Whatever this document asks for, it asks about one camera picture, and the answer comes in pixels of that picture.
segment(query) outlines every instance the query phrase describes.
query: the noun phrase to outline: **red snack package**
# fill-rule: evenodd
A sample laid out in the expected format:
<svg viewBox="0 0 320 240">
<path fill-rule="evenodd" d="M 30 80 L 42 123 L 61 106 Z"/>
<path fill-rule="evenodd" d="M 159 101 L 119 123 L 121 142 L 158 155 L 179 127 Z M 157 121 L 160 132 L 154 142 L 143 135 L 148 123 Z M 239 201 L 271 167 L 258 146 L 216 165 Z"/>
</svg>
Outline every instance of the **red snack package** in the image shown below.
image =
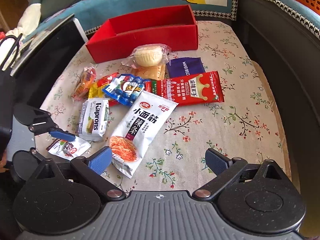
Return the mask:
<svg viewBox="0 0 320 240">
<path fill-rule="evenodd" d="M 179 106 L 224 102 L 217 71 L 145 83 L 145 90 L 179 103 Z"/>
</svg>

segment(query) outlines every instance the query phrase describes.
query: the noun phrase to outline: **red box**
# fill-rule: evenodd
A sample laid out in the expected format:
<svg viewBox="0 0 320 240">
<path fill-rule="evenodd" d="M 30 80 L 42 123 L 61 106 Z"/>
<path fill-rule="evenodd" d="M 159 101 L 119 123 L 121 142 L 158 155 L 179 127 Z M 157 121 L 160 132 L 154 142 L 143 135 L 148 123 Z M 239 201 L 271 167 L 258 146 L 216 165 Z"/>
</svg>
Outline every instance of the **red box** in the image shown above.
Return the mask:
<svg viewBox="0 0 320 240">
<path fill-rule="evenodd" d="M 168 6 L 108 19 L 87 42 L 96 63 L 128 57 L 140 45 L 162 43 L 172 51 L 198 49 L 190 5 Z"/>
</svg>

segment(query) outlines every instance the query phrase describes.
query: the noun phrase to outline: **table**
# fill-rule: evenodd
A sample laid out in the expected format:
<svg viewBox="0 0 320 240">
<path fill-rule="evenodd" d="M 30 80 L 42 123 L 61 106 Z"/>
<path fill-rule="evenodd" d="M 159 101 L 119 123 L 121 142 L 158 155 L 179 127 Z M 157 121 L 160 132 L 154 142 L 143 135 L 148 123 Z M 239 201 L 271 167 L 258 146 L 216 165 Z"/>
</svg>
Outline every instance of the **table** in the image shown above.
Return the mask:
<svg viewBox="0 0 320 240">
<path fill-rule="evenodd" d="M 229 158 L 245 158 L 249 163 L 274 159 L 290 175 L 281 119 L 262 70 L 249 59 L 230 26 L 199 21 L 198 28 L 198 50 L 173 52 L 170 57 L 201 57 L 206 71 L 217 70 L 225 102 L 177 107 L 156 135 L 132 179 L 110 165 L 102 176 L 124 192 L 182 189 L 193 192 L 215 177 L 204 160 L 209 147 Z M 70 95 L 83 68 L 91 62 L 83 46 L 42 104 L 41 108 L 50 111 L 53 120 L 64 130 L 76 132 L 78 127 L 81 103 L 73 103 Z M 116 71 L 130 73 L 131 69 L 121 65 L 119 59 L 98 64 L 96 71 L 97 77 L 102 77 Z M 123 105 L 110 108 L 104 141 L 91 142 L 85 156 L 106 144 L 127 111 L 128 107 Z M 49 156 L 45 148 L 52 141 L 48 134 L 37 136 L 37 150 Z"/>
</svg>

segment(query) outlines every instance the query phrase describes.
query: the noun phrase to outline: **blue cushion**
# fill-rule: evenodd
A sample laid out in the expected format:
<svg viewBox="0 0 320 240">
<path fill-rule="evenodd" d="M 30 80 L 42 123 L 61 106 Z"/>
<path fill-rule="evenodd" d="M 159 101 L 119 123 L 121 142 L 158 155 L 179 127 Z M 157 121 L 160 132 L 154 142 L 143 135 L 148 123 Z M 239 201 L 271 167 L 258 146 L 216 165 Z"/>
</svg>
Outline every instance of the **blue cushion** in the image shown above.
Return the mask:
<svg viewBox="0 0 320 240">
<path fill-rule="evenodd" d="M 189 1 L 206 2 L 208 0 Z M 55 17 L 49 20 L 45 20 L 30 36 L 25 39 L 25 41 L 29 37 L 34 35 L 35 32 L 39 32 L 45 29 L 57 19 L 67 17 L 70 14 L 75 14 L 75 17 L 79 20 L 84 30 L 88 30 L 101 25 L 109 18 L 127 14 L 130 12 L 180 4 L 190 4 L 192 9 L 200 15 L 203 14 L 206 16 L 222 17 L 235 20 L 237 0 L 219 1 L 222 4 L 226 4 L 227 6 L 194 4 L 189 3 L 187 0 L 83 0 L 60 12 L 60 14 L 55 15 Z"/>
</svg>

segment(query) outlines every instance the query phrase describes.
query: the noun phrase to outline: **snack package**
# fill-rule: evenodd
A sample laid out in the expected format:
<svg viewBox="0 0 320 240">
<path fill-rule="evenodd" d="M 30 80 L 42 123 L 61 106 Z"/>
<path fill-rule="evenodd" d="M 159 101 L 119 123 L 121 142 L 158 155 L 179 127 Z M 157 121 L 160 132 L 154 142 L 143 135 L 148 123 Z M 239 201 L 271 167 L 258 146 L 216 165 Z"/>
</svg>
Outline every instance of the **snack package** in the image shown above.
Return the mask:
<svg viewBox="0 0 320 240">
<path fill-rule="evenodd" d="M 85 95 L 89 91 L 94 79 L 96 78 L 96 70 L 91 64 L 90 67 L 85 67 L 81 73 L 81 76 L 76 84 L 76 88 L 72 94 L 74 101 L 79 101 L 85 98 Z"/>
<path fill-rule="evenodd" d="M 171 48 L 164 44 L 147 44 L 136 47 L 121 64 L 132 67 L 153 67 L 170 63 Z"/>
<path fill-rule="evenodd" d="M 150 81 L 145 86 L 146 91 L 177 102 L 179 106 L 224 102 L 217 71 Z"/>
<path fill-rule="evenodd" d="M 90 98 L 82 105 L 78 134 L 87 141 L 102 141 L 108 125 L 109 103 L 106 98 Z"/>
<path fill-rule="evenodd" d="M 73 158 L 84 154 L 90 147 L 90 143 L 76 136 L 76 139 L 72 142 L 55 139 L 52 144 L 47 147 L 47 151 L 71 161 Z"/>
<path fill-rule="evenodd" d="M 170 78 L 189 76 L 204 73 L 204 67 L 199 57 L 181 57 L 171 60 L 171 65 L 167 64 Z"/>
<path fill-rule="evenodd" d="M 164 79 L 165 65 L 155 67 L 134 68 L 131 73 L 144 79 Z"/>
<path fill-rule="evenodd" d="M 132 178 L 150 143 L 178 103 L 142 91 L 113 131 L 109 146 L 113 165 Z"/>
<path fill-rule="evenodd" d="M 131 74 L 121 74 L 118 78 L 114 78 L 102 91 L 119 103 L 132 106 L 141 91 L 144 90 L 146 81 L 149 81 L 149 79 L 145 80 Z"/>
<path fill-rule="evenodd" d="M 102 89 L 104 89 L 113 78 L 119 75 L 119 72 L 115 72 L 109 76 L 104 76 L 100 78 L 98 81 L 94 82 L 89 89 L 88 98 L 108 98 L 109 99 L 109 106 L 114 106 L 118 104 L 118 101 L 108 97 Z"/>
</svg>

